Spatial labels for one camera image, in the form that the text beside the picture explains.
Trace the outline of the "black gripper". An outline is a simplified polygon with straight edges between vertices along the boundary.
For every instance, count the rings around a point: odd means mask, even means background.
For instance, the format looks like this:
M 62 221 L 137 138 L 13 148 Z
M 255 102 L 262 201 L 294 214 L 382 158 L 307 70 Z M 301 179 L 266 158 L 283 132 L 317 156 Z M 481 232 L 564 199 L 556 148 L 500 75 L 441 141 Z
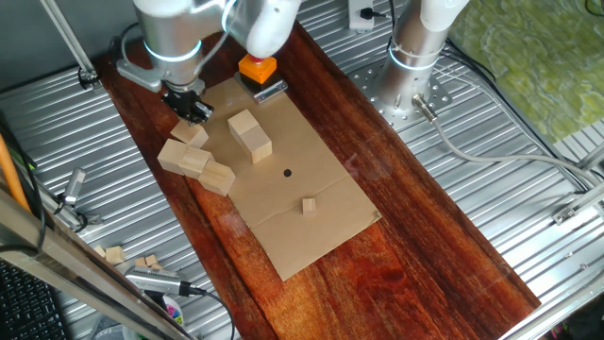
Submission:
M 206 123 L 214 112 L 214 107 L 204 103 L 195 91 L 176 92 L 169 89 L 161 100 L 189 125 Z

